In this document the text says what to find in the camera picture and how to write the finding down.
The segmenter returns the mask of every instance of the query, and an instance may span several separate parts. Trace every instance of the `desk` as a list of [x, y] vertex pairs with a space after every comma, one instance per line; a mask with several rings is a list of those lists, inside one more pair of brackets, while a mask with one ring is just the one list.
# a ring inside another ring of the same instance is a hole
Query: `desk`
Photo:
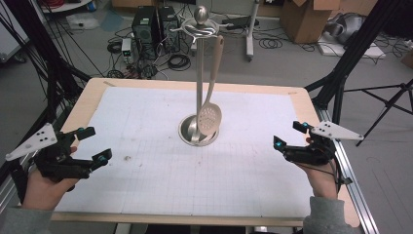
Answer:
[[[130, 87], [141, 89], [168, 89], [168, 90], [193, 90], [196, 84], [193, 82], [171, 81], [144, 81], [144, 80], [118, 80], [118, 79], [92, 79], [78, 102], [73, 108], [69, 118], [64, 124], [64, 132], [72, 131], [82, 126], [88, 126], [94, 115], [102, 95], [108, 87]], [[319, 122], [308, 93], [302, 88], [270, 87], [216, 84], [217, 92], [249, 93], [249, 94], [277, 94], [289, 96], [293, 103], [298, 121], [306, 121], [311, 125]], [[352, 226], [358, 226], [359, 221], [353, 203], [345, 187], [343, 187], [340, 199], [346, 201], [346, 221]], [[303, 217], [248, 217], [248, 216], [214, 216], [214, 215], [165, 215], [165, 214], [96, 214], [96, 213], [67, 213], [55, 212], [53, 220], [66, 221], [108, 221], [108, 222], [142, 222], [142, 223], [171, 223], [171, 224], [214, 224], [214, 225], [242, 225], [242, 226], [301, 226]]]

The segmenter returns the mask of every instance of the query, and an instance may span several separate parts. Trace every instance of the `gray sleeve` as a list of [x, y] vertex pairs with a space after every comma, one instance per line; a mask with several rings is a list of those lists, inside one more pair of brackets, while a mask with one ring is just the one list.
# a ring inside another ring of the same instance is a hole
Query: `gray sleeve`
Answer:
[[344, 201], [311, 197], [310, 207], [311, 214], [304, 218], [304, 234], [354, 233], [344, 219]]
[[49, 223], [53, 211], [8, 208], [2, 234], [50, 234]]

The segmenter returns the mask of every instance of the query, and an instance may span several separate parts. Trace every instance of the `hand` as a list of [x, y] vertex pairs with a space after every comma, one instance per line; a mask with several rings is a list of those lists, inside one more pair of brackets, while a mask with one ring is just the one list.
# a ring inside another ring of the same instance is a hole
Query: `hand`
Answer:
[[307, 174], [310, 185], [313, 187], [314, 196], [337, 199], [337, 186], [334, 179], [336, 175], [333, 175], [333, 169], [330, 164], [313, 166], [296, 163], [295, 165]]
[[[72, 153], [76, 150], [76, 147], [71, 147]], [[53, 182], [47, 177], [42, 177], [40, 172], [35, 170], [29, 176], [21, 207], [30, 210], [52, 211], [64, 193], [78, 181], [78, 178], [65, 178], [60, 182]]]

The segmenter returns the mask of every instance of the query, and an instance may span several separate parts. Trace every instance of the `ball finial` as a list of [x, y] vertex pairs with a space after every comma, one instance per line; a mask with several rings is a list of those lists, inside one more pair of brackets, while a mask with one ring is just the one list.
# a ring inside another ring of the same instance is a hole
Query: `ball finial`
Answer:
[[204, 6], [199, 6], [194, 12], [194, 19], [197, 24], [204, 24], [209, 19], [209, 11]]

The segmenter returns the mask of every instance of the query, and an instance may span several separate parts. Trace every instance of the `electronic equipment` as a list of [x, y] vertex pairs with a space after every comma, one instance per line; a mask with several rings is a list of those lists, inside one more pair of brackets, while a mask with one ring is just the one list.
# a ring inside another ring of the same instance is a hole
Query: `electronic equipment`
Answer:
[[122, 57], [126, 64], [132, 64], [134, 62], [134, 52], [131, 38], [122, 39]]
[[141, 59], [155, 59], [161, 35], [154, 6], [139, 6], [131, 24]]
[[175, 15], [175, 10], [173, 9], [173, 7], [166, 6], [160, 8], [159, 19], [161, 25], [161, 41], [164, 44], [166, 53], [179, 52], [179, 32], [170, 31], [170, 29], [176, 29], [180, 26], [179, 20]]

